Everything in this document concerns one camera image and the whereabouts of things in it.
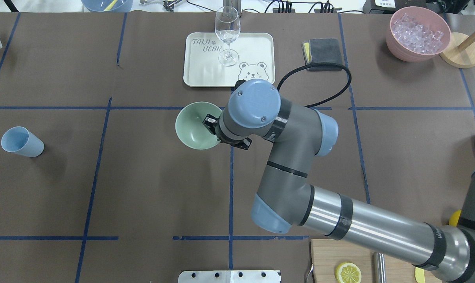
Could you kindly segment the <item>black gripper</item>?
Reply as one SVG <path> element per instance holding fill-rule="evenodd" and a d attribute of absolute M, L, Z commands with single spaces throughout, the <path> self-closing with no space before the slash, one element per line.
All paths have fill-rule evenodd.
<path fill-rule="evenodd" d="M 236 138 L 232 138 L 232 133 L 226 134 L 223 120 L 220 121 L 220 118 L 216 118 L 211 114 L 207 114 L 202 123 L 212 135 L 216 136 L 217 141 L 220 143 L 225 143 L 242 150 L 248 150 L 252 143 L 252 140 L 248 137 L 236 136 Z"/>

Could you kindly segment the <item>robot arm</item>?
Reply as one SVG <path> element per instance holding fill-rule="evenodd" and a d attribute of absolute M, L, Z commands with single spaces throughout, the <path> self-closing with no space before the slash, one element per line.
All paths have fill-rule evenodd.
<path fill-rule="evenodd" d="M 252 135 L 273 143 L 252 206 L 259 227 L 287 233 L 296 224 L 406 261 L 448 283 L 475 283 L 475 170 L 457 226 L 437 227 L 309 184 L 313 159 L 331 152 L 338 124 L 282 98 L 263 79 L 241 81 L 217 117 L 202 119 L 221 143 L 247 150 Z"/>

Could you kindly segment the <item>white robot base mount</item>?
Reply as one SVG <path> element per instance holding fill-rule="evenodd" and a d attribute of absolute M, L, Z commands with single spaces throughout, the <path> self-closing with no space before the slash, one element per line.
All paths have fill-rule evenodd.
<path fill-rule="evenodd" d="M 190 270 L 179 274 L 178 283 L 281 283 L 281 271 L 257 270 Z"/>

